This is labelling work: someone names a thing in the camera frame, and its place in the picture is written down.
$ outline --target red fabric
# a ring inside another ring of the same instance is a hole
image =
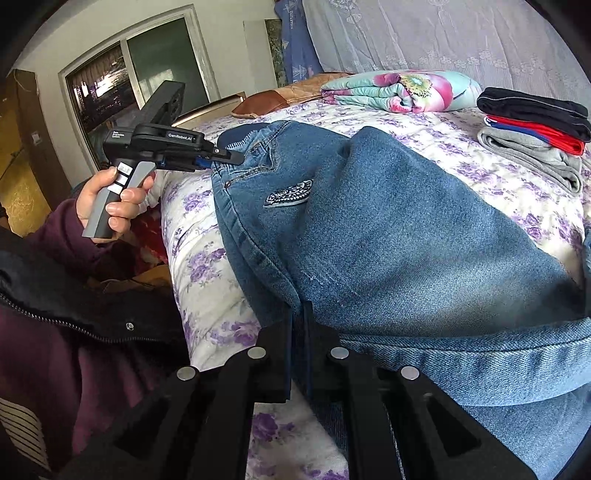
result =
[[[578,138],[571,137],[565,133],[560,132],[554,128],[547,127],[535,122],[525,122],[523,120],[513,120],[512,118],[505,118],[504,116],[488,115],[488,118],[499,122],[500,124],[513,125],[514,127],[523,127],[535,130],[540,135],[548,138],[548,143],[553,147],[559,148],[571,155],[583,155],[585,144]]]
[[[131,222],[131,231],[140,245],[134,251],[134,276],[157,265],[168,264],[168,255],[162,240],[159,205],[156,205],[155,208],[148,208],[145,213]]]

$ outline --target gripper handle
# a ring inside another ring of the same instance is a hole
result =
[[[82,232],[84,237],[112,238],[114,232],[109,226],[110,215],[105,207],[111,202],[120,202],[123,190],[141,186],[146,177],[156,170],[154,162],[127,158],[118,158],[113,162],[113,166],[117,167],[117,178],[108,187],[103,187],[96,196],[88,224]]]

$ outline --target wooden cabinet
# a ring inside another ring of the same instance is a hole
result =
[[[35,231],[70,190],[43,118],[35,74],[13,70],[0,85],[0,203],[12,230]]]

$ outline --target window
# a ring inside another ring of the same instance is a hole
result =
[[[163,81],[185,83],[183,113],[219,99],[192,10],[138,24],[94,51],[63,78],[77,135],[97,168],[109,164],[102,148],[109,130],[130,125]]]
[[[101,53],[66,77],[78,123],[98,168],[109,162],[102,144],[113,127],[125,127],[139,111],[121,46]]]

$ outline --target black folded clothing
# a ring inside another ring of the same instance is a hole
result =
[[[489,115],[536,122],[560,130],[583,142],[591,141],[591,124],[587,119],[589,112],[576,102],[487,87],[478,97],[476,104]]]

